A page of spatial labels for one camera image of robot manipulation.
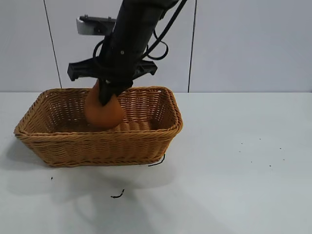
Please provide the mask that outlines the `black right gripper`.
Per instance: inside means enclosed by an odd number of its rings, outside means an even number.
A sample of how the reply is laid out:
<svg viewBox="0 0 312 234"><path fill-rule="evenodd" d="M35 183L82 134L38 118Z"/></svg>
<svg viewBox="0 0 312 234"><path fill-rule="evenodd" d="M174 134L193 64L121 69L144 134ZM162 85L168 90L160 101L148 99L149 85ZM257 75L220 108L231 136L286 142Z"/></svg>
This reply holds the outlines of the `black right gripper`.
<svg viewBox="0 0 312 234"><path fill-rule="evenodd" d="M114 61L110 46L103 40L94 47L91 58L69 63L67 68L71 81L86 77L98 79L98 99L102 106L112 97L117 97L117 87L125 90L132 86L135 79L155 73L156 64L152 61Z"/></svg>

